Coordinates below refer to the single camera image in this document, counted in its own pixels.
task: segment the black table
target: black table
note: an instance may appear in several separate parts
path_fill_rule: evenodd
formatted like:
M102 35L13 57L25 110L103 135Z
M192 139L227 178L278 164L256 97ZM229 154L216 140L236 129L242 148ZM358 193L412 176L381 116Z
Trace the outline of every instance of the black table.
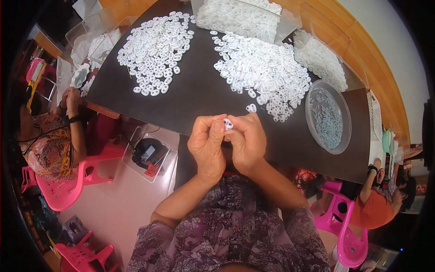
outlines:
M190 3L179 0L159 0L131 26L171 11L193 14ZM181 72L173 76L169 91L158 96L143 96L133 92L138 86L136 77L130 79L127 68L116 57L130 31L115 45L95 77L86 100L126 116L136 118L180 134L190 135L197 116L232 114L246 115L245 107L256 103L248 94L231 92L226 80L213 68L221 57L209 30L189 23L195 32L191 48L178 66ZM305 119L305 99L284 123L274 122L257 105L257 113L268 138L266 158L285 165L364 184L370 150L370 121L365 89L343 93L348 104L352 135L348 148L340 155L332 155L313 139Z

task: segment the wrist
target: wrist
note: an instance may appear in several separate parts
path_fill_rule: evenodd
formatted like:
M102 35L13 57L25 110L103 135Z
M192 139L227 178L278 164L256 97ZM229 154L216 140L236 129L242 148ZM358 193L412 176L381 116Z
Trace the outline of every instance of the wrist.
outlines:
M207 175L202 175L201 173L198 172L195 175L195 178L201 184L213 187L213 186L215 186L221 180L222 176L221 177L209 177Z
M66 110L67 109L67 102L66 101L61 101L60 103L59 103L59 108L61 109L61 110Z
M79 115L79 111L74 109L74 110L68 110L68 118L71 119L72 117L75 117Z
M264 169L267 166L269 166L268 162L264 158L260 158L255 163L253 163L251 167L244 170L244 173L241 172L241 174L247 176L251 180L254 180L264 172Z

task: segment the patterned shirt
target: patterned shirt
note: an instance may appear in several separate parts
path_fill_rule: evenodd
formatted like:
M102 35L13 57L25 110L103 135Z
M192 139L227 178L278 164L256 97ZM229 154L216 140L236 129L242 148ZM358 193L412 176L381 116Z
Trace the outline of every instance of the patterned shirt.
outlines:
M78 165L72 165L71 131L65 120L49 113L35 116L33 119L42 133L48 133L31 142L23 151L29 167L45 179L76 179Z
M261 189L222 178L172 230L159 221L139 229L127 272L216 271L243 264L261 271L330 271L308 208L284 223Z

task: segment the tile floor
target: tile floor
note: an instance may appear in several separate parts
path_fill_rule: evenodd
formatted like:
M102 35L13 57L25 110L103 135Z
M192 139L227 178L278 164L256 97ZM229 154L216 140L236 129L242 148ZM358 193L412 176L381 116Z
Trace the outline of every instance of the tile floor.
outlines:
M135 127L130 125L130 135ZM158 129L150 124L143 127L146 131ZM61 222L77 215L94 232L98 244L113 244L122 271L127 268L138 229L149 223L156 206L174 189L179 134L163 128L151 134L171 147L162 166L164 170L153 183L123 162L110 161L100 165L98 173L102 177L114 176L113 183L85 186L77 202L60 213Z

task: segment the watch strap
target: watch strap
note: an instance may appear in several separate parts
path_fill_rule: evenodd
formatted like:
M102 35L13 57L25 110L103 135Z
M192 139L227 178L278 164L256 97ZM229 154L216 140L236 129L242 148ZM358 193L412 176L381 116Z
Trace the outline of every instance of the watch strap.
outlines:
M69 123L69 124L72 124L72 123L78 122L78 121L80 121L80 120L81 120L80 115L76 115L76 116L74 116L74 117L68 119L68 123Z

